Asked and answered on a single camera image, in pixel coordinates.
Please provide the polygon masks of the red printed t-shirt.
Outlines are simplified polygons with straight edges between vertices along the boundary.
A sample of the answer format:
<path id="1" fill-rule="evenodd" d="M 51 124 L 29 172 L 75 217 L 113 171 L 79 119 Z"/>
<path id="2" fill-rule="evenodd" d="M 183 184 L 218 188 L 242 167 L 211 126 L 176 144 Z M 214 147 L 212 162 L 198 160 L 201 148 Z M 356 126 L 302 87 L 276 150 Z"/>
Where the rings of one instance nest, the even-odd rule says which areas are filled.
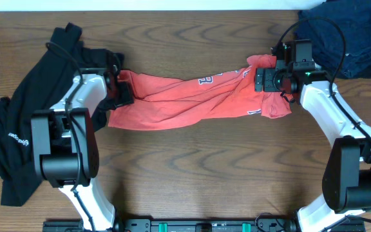
<path id="1" fill-rule="evenodd" d="M 273 68 L 276 58 L 252 55 L 239 70 L 181 80 L 124 70 L 119 80 L 131 85 L 132 104 L 113 110 L 112 128 L 156 131 L 182 128 L 204 119 L 234 118 L 259 114 L 278 119 L 290 114 L 290 104 L 279 93 L 256 92 L 259 68 Z"/>

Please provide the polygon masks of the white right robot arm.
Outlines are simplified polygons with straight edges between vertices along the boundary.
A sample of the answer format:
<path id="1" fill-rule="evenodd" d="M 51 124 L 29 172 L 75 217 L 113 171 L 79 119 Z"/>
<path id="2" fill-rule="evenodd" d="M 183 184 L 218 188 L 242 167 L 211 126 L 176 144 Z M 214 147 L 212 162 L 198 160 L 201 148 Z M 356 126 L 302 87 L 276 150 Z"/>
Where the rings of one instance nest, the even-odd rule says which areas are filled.
<path id="1" fill-rule="evenodd" d="M 310 41 L 278 43 L 271 49 L 273 68 L 257 68 L 254 89 L 292 96 L 307 110 L 331 146 L 322 178 L 322 194 L 297 210 L 293 219 L 279 221 L 278 231 L 364 231 L 371 219 L 371 127 L 340 96 L 334 77 L 316 68 Z"/>

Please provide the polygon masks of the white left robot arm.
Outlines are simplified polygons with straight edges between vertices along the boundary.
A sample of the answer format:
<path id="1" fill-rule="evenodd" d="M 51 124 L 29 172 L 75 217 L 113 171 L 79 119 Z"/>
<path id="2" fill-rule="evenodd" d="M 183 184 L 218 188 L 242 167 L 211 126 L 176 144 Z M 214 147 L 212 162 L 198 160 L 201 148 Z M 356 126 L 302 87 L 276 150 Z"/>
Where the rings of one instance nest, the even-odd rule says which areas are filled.
<path id="1" fill-rule="evenodd" d="M 99 150 L 93 114 L 100 104 L 107 110 L 133 103 L 131 87 L 120 82 L 120 57 L 106 55 L 95 68 L 64 55 L 76 67 L 66 93 L 47 110 L 31 117 L 33 161 L 40 179 L 64 193 L 81 216 L 79 221 L 46 221 L 43 231 L 123 231 L 115 206 L 97 179 Z"/>

